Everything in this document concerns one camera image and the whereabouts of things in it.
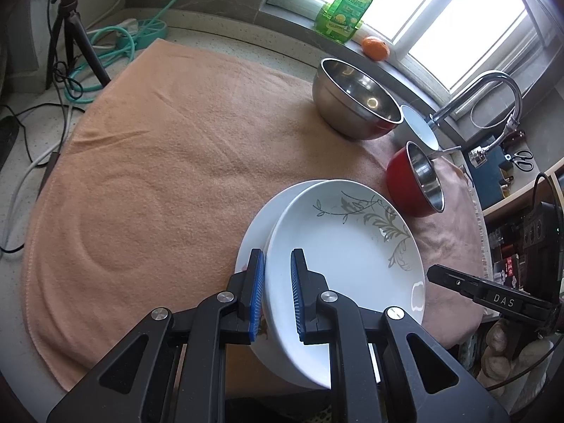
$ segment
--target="triangular cutout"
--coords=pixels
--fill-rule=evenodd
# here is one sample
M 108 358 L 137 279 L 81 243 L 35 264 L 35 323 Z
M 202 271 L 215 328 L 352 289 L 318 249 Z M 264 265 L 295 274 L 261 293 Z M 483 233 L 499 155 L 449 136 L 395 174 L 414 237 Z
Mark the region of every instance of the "triangular cutout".
M 100 385 L 121 394 L 128 394 L 133 386 L 148 341 L 148 335 L 139 336 L 102 374 L 99 380 Z
M 435 394 L 458 383 L 458 376 L 419 336 L 410 334 L 407 336 L 407 343 L 427 393 Z

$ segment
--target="green bottle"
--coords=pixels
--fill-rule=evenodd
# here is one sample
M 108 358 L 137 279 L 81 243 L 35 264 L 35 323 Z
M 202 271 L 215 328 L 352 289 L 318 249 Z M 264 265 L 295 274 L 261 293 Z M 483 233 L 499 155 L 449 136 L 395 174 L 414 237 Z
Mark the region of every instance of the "green bottle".
M 325 3 L 315 18 L 315 31 L 345 44 L 361 27 L 360 19 L 372 0 L 335 0 Z

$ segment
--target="chrome faucet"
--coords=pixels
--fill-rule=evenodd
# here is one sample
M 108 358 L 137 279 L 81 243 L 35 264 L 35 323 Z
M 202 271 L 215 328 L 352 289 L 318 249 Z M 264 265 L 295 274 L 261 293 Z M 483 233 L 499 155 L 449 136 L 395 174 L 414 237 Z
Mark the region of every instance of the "chrome faucet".
M 501 144 L 501 142 L 505 140 L 507 135 L 513 132 L 519 125 L 519 120 L 521 119 L 521 113 L 523 111 L 523 95 L 521 95 L 519 86 L 511 76 L 504 72 L 498 72 L 497 70 L 482 73 L 475 80 L 473 80 L 472 83 L 468 84 L 463 90 L 452 97 L 445 106 L 443 106 L 440 110 L 433 114 L 429 122 L 431 128 L 436 128 L 449 114 L 451 114 L 454 110 L 456 110 L 463 103 L 469 100 L 472 95 L 478 92 L 486 84 L 494 81 L 505 83 L 511 88 L 513 95 L 515 95 L 515 106 L 512 114 L 509 116 L 507 122 L 505 123 L 505 128 L 503 129 L 503 132 L 501 132 L 501 135 L 496 138 L 493 143 L 487 145 L 487 147 L 482 148 L 478 146 L 477 148 L 474 148 L 472 151 L 470 151 L 470 162 L 472 162 L 472 165 L 476 168 L 480 167 L 480 165 L 486 162 L 486 154 L 493 148 Z

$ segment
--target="orange fruit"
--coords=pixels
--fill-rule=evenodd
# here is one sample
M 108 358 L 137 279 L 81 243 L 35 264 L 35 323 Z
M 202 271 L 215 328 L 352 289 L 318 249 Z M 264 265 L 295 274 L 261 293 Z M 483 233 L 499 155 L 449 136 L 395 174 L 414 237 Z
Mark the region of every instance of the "orange fruit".
M 362 40 L 362 52 L 376 62 L 382 62 L 390 57 L 390 48 L 376 36 L 367 36 Z

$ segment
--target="tripod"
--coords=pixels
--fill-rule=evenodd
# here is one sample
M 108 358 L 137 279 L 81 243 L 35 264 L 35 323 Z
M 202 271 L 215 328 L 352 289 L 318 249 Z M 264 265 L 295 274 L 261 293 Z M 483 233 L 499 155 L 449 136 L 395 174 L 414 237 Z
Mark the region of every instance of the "tripod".
M 73 69 L 74 64 L 74 41 L 102 86 L 105 87 L 110 82 L 110 78 L 104 70 L 104 66 L 100 62 L 100 59 L 98 59 L 96 53 L 94 52 L 94 48 L 90 44 L 90 40 L 86 35 L 86 30 L 80 21 L 80 15 L 76 11 L 77 6 L 78 0 L 61 0 L 59 3 L 57 19 L 55 19 L 55 23 L 53 24 L 51 41 L 49 43 L 49 55 L 47 56 L 47 79 L 45 81 L 46 89 L 49 89 L 51 83 L 53 82 L 53 69 L 57 41 L 59 39 L 63 20 L 65 22 L 65 49 L 67 52 L 67 64 L 69 70 Z

